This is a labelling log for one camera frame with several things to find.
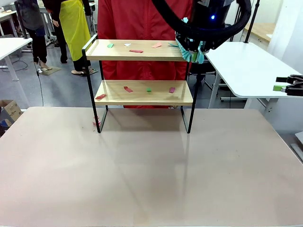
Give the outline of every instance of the shelf leg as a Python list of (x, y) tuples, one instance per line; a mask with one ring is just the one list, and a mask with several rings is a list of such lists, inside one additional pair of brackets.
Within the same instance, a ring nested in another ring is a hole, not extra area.
[(191, 132), (191, 126), (192, 126), (192, 123), (193, 123), (196, 101), (197, 101), (197, 96), (198, 96), (200, 83), (202, 81), (202, 76), (198, 74), (196, 79), (197, 79), (197, 81), (196, 81), (196, 85), (195, 85), (194, 100), (193, 100), (193, 105), (191, 107), (191, 112), (190, 112), (190, 118), (189, 118), (189, 124), (188, 125), (187, 125), (187, 120), (186, 120), (186, 116), (185, 116), (183, 107), (181, 106), (181, 113), (182, 113), (182, 117), (183, 117), (183, 121), (184, 121), (184, 124), (185, 124), (186, 131), (187, 131), (188, 134), (190, 134), (190, 132)]
[[(92, 104), (93, 110), (94, 110), (96, 127), (97, 127), (98, 133), (101, 133), (101, 129), (99, 127), (99, 120), (98, 120), (98, 115), (97, 115), (97, 109), (96, 109), (96, 104), (95, 104), (95, 98), (94, 98), (93, 88), (92, 88), (91, 80), (90, 80), (89, 66), (87, 64), (87, 58), (86, 58), (85, 49), (82, 50), (82, 54), (83, 54), (83, 60), (85, 62), (85, 70), (86, 70), (86, 72), (88, 72), (86, 78), (87, 78), (87, 83), (89, 85), (89, 94), (90, 94), (91, 104)], [(103, 126), (103, 124), (104, 124), (104, 120), (105, 120), (106, 114), (107, 114), (107, 110), (105, 111), (105, 114), (103, 115), (101, 126)]]

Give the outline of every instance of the pink paper piece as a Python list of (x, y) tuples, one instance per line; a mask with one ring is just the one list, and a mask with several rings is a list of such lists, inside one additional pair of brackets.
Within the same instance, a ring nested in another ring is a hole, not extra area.
[(175, 88), (175, 87), (171, 87), (171, 88), (169, 89), (169, 92), (170, 92), (170, 93), (174, 93), (174, 92), (175, 92), (175, 90), (176, 90), (176, 88)]
[(133, 92), (133, 90), (131, 90), (129, 87), (124, 87), (125, 91), (127, 91), (128, 93)]
[(158, 42), (156, 43), (154, 46), (152, 46), (152, 48), (157, 48), (157, 47), (161, 47), (162, 46), (162, 43), (161, 42)]
[(96, 100), (101, 100), (101, 99), (104, 98), (104, 97), (106, 97), (106, 95), (105, 95), (105, 94), (102, 94), (102, 95), (98, 96), (98, 97), (96, 98)]
[(140, 50), (130, 50), (129, 52), (143, 53), (143, 51), (140, 51)]
[[(100, 126), (101, 125), (101, 121), (98, 121), (98, 123), (99, 123), (99, 126)], [(93, 122), (93, 125), (96, 126), (96, 123)]]

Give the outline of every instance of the desk leg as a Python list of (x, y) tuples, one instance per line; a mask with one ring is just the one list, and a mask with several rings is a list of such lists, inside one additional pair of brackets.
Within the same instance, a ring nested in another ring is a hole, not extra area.
[(1, 27), (1, 22), (0, 22), (0, 32), (1, 32), (1, 35), (4, 35), (2, 27)]
[(253, 98), (248, 98), (244, 106), (244, 109), (250, 109), (253, 100), (254, 100)]
[(16, 82), (16, 85), (17, 85), (17, 89), (18, 89), (18, 91), (19, 91), (19, 94), (21, 95), (22, 101), (25, 103), (26, 109), (27, 109), (27, 108), (30, 107), (29, 101), (28, 101), (27, 96), (25, 95), (25, 92), (24, 92), (24, 90), (23, 90), (23, 88), (22, 88), (22, 86), (21, 86), (21, 83), (20, 83), (20, 81), (19, 81), (19, 79), (18, 79), (18, 77), (17, 77), (17, 75), (16, 75), (16, 72), (15, 72), (15, 70), (14, 70), (14, 68), (13, 68), (13, 65), (11, 64), (11, 61), (10, 61), (10, 59), (9, 59), (9, 56), (6, 56), (6, 57), (5, 57), (5, 62), (6, 62), (6, 64), (8, 65), (8, 69), (9, 69), (9, 72), (10, 72), (10, 75), (11, 75), (13, 81)]
[(217, 92), (218, 92), (220, 80), (221, 80), (220, 74), (216, 73), (216, 79), (214, 81), (214, 87), (213, 87), (213, 91), (212, 91), (212, 96), (210, 97), (208, 109), (211, 109), (211, 108), (214, 107), (214, 102), (215, 102), (216, 97), (217, 97)]
[(18, 37), (16, 28), (15, 28), (15, 25), (14, 25), (14, 21), (13, 21), (13, 16), (12, 16), (12, 15), (10, 15), (9, 21), (10, 21), (11, 28), (13, 29), (14, 36), (15, 36), (15, 37)]
[(267, 118), (270, 113), (273, 111), (274, 107), (276, 106), (276, 103), (278, 102), (278, 98), (271, 98), (269, 102), (267, 103), (264, 111), (264, 117)]

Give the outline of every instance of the table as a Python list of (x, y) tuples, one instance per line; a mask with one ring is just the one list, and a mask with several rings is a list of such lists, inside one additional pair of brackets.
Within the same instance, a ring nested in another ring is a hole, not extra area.
[(13, 53), (14, 51), (20, 49), (21, 47), (25, 46), (26, 44), (33, 41), (32, 38), (24, 39), (24, 38), (0, 38), (0, 60), (5, 59), (5, 62), (8, 66), (9, 73), (13, 79), (13, 81), (16, 82), (17, 89), (21, 95), (21, 98), (23, 102), (26, 105), (26, 108), (28, 108), (29, 101), (24, 93), (24, 90), (20, 84), (19, 78), (16, 75), (16, 72), (14, 70), (14, 67), (9, 59), (9, 55)]
[[(5, 20), (9, 20), (10, 25), (13, 29), (14, 36), (18, 37), (16, 29), (15, 29), (14, 22), (13, 22), (13, 17), (12, 17), (12, 15), (15, 14), (16, 12), (17, 11), (12, 11), (12, 12), (9, 12), (9, 13), (0, 13), (0, 22), (5, 21)], [(0, 32), (1, 32), (1, 35), (4, 35), (2, 27), (1, 27), (1, 23), (0, 23)]]
[(25, 111), (0, 138), (0, 225), (303, 223), (303, 165), (258, 111), (196, 110), (189, 135), (178, 110), (107, 117), (98, 134), (91, 108)]
[[(245, 26), (244, 30), (248, 31), (249, 27), (250, 23)], [(267, 35), (272, 35), (274, 33), (275, 27), (275, 23), (254, 23), (251, 33), (260, 39), (270, 42), (271, 38)]]
[(271, 113), (279, 98), (296, 97), (273, 91), (273, 87), (285, 86), (276, 82), (277, 77), (300, 73), (255, 44), (226, 42), (206, 56), (217, 71), (209, 108), (214, 106), (221, 78), (237, 97), (248, 98), (245, 108), (257, 98), (266, 107), (265, 114)]

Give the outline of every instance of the person's leg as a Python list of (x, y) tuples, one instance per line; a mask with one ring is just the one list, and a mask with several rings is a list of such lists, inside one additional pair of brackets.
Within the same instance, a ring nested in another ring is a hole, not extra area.
[(60, 21), (59, 21), (59, 27), (54, 26), (54, 30), (61, 50), (61, 59), (60, 59), (61, 63), (67, 63), (66, 41), (64, 38)]
[(44, 36), (37, 36), (36, 38), (36, 45), (39, 47), (38, 49), (38, 56), (40, 61), (43, 63), (47, 62), (47, 50), (46, 50), (46, 42), (45, 42), (45, 37)]
[(33, 30), (30, 30), (28, 28), (26, 28), (27, 32), (29, 33), (29, 36), (33, 39), (32, 41), (32, 51), (33, 51), (33, 57), (34, 57), (34, 63), (38, 64), (39, 63), (39, 47), (37, 46), (37, 42), (36, 42), (36, 33)]
[(72, 74), (82, 74), (82, 72), (85, 70), (85, 63), (83, 60), (83, 57), (81, 57), (79, 60), (74, 61), (74, 67), (75, 70), (72, 71)]

